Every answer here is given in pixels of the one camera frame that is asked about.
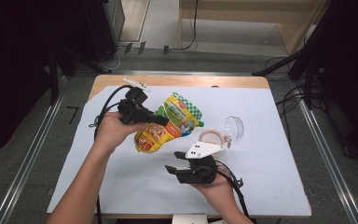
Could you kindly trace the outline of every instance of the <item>colorful plastic package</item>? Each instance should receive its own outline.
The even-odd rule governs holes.
[[[196,127],[202,127],[201,112],[187,99],[174,92],[155,112],[170,121],[164,127],[149,123],[134,138],[139,152],[153,153],[175,138],[187,136]]]

